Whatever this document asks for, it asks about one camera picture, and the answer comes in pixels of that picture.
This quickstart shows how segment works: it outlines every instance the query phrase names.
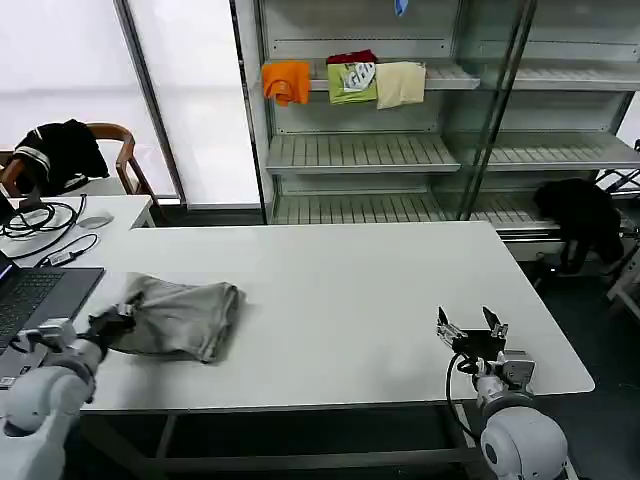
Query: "gray cloth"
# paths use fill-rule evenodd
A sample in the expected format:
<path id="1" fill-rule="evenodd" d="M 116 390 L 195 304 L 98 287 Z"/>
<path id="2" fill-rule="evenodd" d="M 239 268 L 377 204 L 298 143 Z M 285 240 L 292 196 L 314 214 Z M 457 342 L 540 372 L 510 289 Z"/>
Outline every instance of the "gray cloth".
<path id="1" fill-rule="evenodd" d="M 229 283 L 178 285 L 140 275 L 130 283 L 123 303 L 136 297 L 135 330 L 111 348 L 140 354 L 185 352 L 208 363 L 236 322 L 243 294 Z"/>

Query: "black wire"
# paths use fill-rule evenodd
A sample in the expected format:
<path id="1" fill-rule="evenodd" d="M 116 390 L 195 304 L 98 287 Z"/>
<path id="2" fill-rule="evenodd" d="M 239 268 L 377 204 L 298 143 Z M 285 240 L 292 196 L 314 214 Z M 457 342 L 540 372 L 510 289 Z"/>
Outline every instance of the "black wire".
<path id="1" fill-rule="evenodd" d="M 460 417 L 458 417 L 458 412 L 456 412 L 455 407 L 453 406 L 453 401 L 451 400 L 451 373 L 453 372 L 453 367 L 456 364 L 456 360 L 462 356 L 461 353 L 456 353 L 451 361 L 449 362 L 449 367 L 447 368 L 447 385 L 446 385 L 446 393 L 447 393 L 447 405 L 449 406 L 449 410 L 451 410 L 451 415 L 453 415 L 453 419 L 456 421 L 458 425 L 464 430 L 464 432 L 473 438 L 476 442 L 480 441 L 480 437 L 473 433 L 469 427 L 467 427 Z"/>
<path id="2" fill-rule="evenodd" d="M 16 339 L 14 338 L 13 340 L 11 340 L 11 341 L 9 342 L 9 346 L 10 346 L 11 348 L 13 348 L 16 352 L 18 352 L 18 353 L 22 353 L 22 354 L 28 354 L 28 353 L 29 353 L 29 352 L 28 352 L 28 351 L 26 351 L 24 348 L 17 346 L 15 342 L 16 342 Z"/>
<path id="3" fill-rule="evenodd" d="M 0 230 L 1 236 L 5 236 L 11 239 L 19 239 L 32 236 L 33 234 L 39 232 L 55 232 L 58 230 L 62 230 L 62 233 L 43 247 L 37 248 L 32 252 L 23 253 L 21 255 L 15 255 L 8 258 L 10 260 L 20 260 L 23 258 L 32 257 L 33 255 L 42 253 L 45 250 L 56 245 L 75 226 L 76 222 L 78 221 L 78 217 L 82 214 L 82 212 L 84 212 L 86 203 L 87 195 L 82 194 L 80 196 L 80 207 L 78 208 L 77 212 L 73 207 L 62 202 L 40 202 L 36 203 L 35 205 L 17 208 L 2 224 L 2 229 Z M 51 222 L 51 220 L 55 217 L 56 207 L 68 210 L 70 212 L 69 219 L 59 225 L 48 226 L 48 223 Z M 37 211 L 44 211 L 46 212 L 47 216 L 43 220 L 40 220 L 38 222 L 29 223 L 24 215 Z M 16 224 L 14 222 L 16 218 L 19 218 L 22 223 Z"/>
<path id="4" fill-rule="evenodd" d="M 70 241 L 69 243 L 67 243 L 64 247 L 60 247 L 57 250 L 54 250 L 53 252 L 49 252 L 47 253 L 46 256 L 42 257 L 38 263 L 36 263 L 35 267 L 39 268 L 44 266 L 47 261 L 51 258 L 51 256 L 55 255 L 56 253 L 60 253 L 63 250 L 66 250 L 67 248 L 69 248 L 71 245 L 74 245 L 76 243 L 78 243 L 80 240 L 84 240 L 85 238 L 90 238 L 93 237 L 93 241 L 91 242 L 91 244 L 87 247 L 84 247 L 80 250 L 78 250 L 77 252 L 73 252 L 74 257 L 73 260 L 75 260 L 76 258 L 78 258 L 80 255 L 83 255 L 84 253 L 88 252 L 89 250 L 91 250 L 96 243 L 98 243 L 98 240 L 100 239 L 100 237 L 98 237 L 98 235 L 96 235 L 95 233 L 87 233 L 85 235 L 82 235 L 81 237 L 76 238 L 75 240 Z"/>

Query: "metal pole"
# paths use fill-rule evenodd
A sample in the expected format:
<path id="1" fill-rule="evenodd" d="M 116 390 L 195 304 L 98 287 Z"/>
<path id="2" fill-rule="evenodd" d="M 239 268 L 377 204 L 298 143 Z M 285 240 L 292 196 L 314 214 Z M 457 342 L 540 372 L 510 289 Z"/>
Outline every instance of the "metal pole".
<path id="1" fill-rule="evenodd" d="M 176 166 L 176 159 L 173 156 L 173 151 L 171 150 L 167 130 L 164 126 L 164 122 L 162 121 L 160 106 L 158 104 L 155 90 L 153 89 L 153 82 L 151 81 L 151 75 L 147 68 L 147 62 L 144 59 L 142 45 L 140 44 L 140 38 L 138 37 L 138 31 L 136 30 L 129 2 L 128 0 L 113 0 L 113 5 L 116 9 L 118 20 L 120 21 L 120 27 L 122 28 L 122 33 L 124 34 L 124 39 L 127 43 L 127 49 L 129 50 L 131 61 L 133 62 L 133 66 L 136 70 L 136 77 L 138 77 L 144 101 L 147 104 L 149 115 L 151 115 L 151 123 L 153 123 L 153 128 L 158 136 L 160 149 L 162 150 L 164 161 L 167 164 L 171 181 L 178 193 L 178 196 L 180 197 L 180 203 L 184 205 L 187 202 L 187 197 L 184 193 L 184 188 L 182 187 L 180 175 L 178 174 L 178 167 Z"/>
<path id="2" fill-rule="evenodd" d="M 262 172 L 260 170 L 260 160 L 258 159 L 258 147 L 256 145 L 255 130 L 253 127 L 253 115 L 251 111 L 251 102 L 249 99 L 249 89 L 247 87 L 247 75 L 244 69 L 244 56 L 242 54 L 242 44 L 240 43 L 240 28 L 238 27 L 238 14 L 236 12 L 235 0 L 229 0 L 229 8 L 231 9 L 231 20 L 233 22 L 233 35 L 236 39 L 236 50 L 238 52 L 238 66 L 240 68 L 240 80 L 242 82 L 242 96 L 244 97 L 244 108 L 245 108 L 245 113 L 247 115 L 247 125 L 249 125 L 249 136 L 251 138 L 253 168 L 256 173 L 256 182 L 258 183 L 258 196 L 260 197 L 260 213 L 262 216 L 262 224 L 267 225 L 268 224 L 267 206 L 264 200 L 264 187 L 262 186 Z"/>
<path id="3" fill-rule="evenodd" d="M 519 4 L 519 9 L 516 13 L 516 18 L 519 20 L 514 23 L 511 30 L 509 46 L 500 68 L 490 112 L 487 115 L 482 129 L 482 142 L 479 145 L 480 148 L 476 150 L 476 156 L 473 162 L 475 171 L 462 197 L 461 207 L 458 211 L 458 220 L 469 220 L 471 217 L 471 209 L 480 193 L 480 187 L 484 180 L 489 158 L 491 157 L 491 152 L 498 138 L 502 119 L 507 110 L 507 104 L 515 83 L 516 74 L 518 73 L 518 68 L 520 68 L 522 54 L 529 39 L 529 31 L 531 30 L 533 18 L 538 7 L 537 2 L 538 0 L 521 0 Z"/>

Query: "hanging blue item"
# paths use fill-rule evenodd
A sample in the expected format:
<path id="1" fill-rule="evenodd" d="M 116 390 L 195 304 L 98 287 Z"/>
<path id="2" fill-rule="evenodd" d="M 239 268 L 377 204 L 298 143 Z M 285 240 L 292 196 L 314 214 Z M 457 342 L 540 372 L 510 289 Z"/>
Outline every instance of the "hanging blue item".
<path id="1" fill-rule="evenodd" d="M 409 0 L 395 0 L 396 3 L 396 15 L 401 17 L 409 6 Z"/>

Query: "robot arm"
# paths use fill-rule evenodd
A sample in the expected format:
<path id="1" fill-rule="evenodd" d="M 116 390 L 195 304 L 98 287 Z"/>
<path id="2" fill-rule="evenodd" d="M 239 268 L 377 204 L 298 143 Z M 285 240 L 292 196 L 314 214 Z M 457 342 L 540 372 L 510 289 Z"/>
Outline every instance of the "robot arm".
<path id="1" fill-rule="evenodd" d="M 458 370 L 472 375 L 477 404 L 487 420 L 482 454 L 500 480 L 553 480 L 567 462 L 567 439 L 551 418 L 534 408 L 528 391 L 535 362 L 525 352 L 505 350 L 507 325 L 488 309 L 490 330 L 460 330 L 438 316 L 438 336 L 465 360 Z"/>
<path id="2" fill-rule="evenodd" d="M 95 391 L 95 373 L 109 344 L 133 328 L 126 312 L 112 308 L 92 318 L 76 338 L 69 322 L 49 323 L 27 333 L 55 353 L 47 365 L 20 377 L 7 396 L 0 420 L 0 478 L 58 480 L 64 443 L 80 409 Z"/>

